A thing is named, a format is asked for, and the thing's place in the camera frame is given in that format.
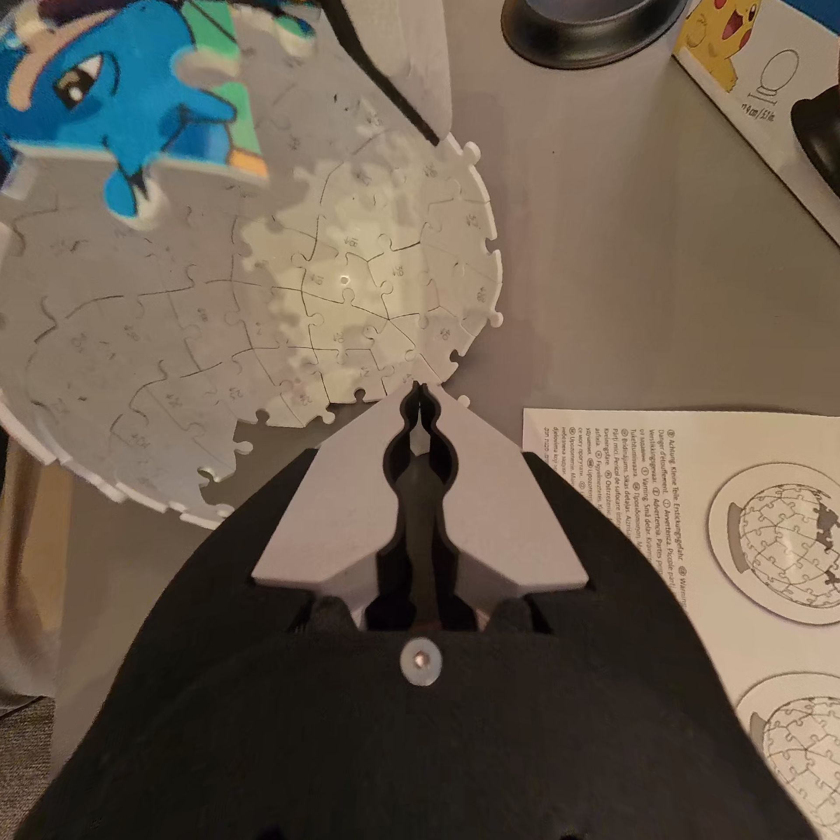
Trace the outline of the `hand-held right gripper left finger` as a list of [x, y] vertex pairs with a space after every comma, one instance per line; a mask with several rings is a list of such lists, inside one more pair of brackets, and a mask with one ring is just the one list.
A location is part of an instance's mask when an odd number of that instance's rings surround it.
[[408, 629], [413, 567], [396, 482], [421, 386], [403, 385], [318, 448], [260, 556], [259, 585], [341, 599], [370, 629]]

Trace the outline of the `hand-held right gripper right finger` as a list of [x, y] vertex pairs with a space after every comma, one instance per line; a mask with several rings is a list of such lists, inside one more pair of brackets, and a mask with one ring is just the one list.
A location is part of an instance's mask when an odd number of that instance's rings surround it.
[[499, 604], [584, 588], [589, 576], [520, 447], [439, 385], [423, 385], [429, 465], [443, 484], [433, 569], [443, 628], [475, 631]]

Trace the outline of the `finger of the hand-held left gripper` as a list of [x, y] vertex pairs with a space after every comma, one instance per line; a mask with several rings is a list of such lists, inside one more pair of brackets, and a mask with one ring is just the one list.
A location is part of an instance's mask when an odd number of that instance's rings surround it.
[[441, 1], [321, 1], [344, 51], [434, 146], [453, 120]]

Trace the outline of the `partly built puzzle ball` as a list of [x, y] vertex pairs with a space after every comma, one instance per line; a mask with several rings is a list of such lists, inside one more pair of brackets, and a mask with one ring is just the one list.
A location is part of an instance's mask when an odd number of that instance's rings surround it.
[[477, 171], [321, 2], [2, 2], [2, 431], [214, 529], [239, 424], [442, 384], [498, 328]]

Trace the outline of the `black round ball stand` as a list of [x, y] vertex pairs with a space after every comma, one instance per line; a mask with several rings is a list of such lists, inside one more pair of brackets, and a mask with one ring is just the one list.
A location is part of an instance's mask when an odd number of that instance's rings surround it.
[[506, 1], [501, 33], [537, 67], [588, 70], [652, 45], [675, 25], [687, 1]]

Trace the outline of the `blue puzzle box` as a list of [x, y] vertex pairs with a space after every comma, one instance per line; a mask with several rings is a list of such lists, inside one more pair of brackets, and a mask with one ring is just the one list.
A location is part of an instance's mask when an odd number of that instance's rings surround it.
[[673, 51], [837, 244], [838, 50], [838, 1], [696, 1]]

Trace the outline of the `white instruction leaflet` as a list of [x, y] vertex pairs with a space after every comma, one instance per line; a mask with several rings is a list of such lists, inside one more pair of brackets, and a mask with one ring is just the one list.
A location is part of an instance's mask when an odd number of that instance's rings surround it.
[[647, 556], [777, 781], [838, 838], [838, 418], [526, 408], [521, 441]]

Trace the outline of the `person's leg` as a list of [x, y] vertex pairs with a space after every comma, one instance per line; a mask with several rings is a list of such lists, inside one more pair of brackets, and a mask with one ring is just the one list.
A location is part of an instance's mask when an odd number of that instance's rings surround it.
[[1, 714], [54, 697], [72, 480], [2, 434]]

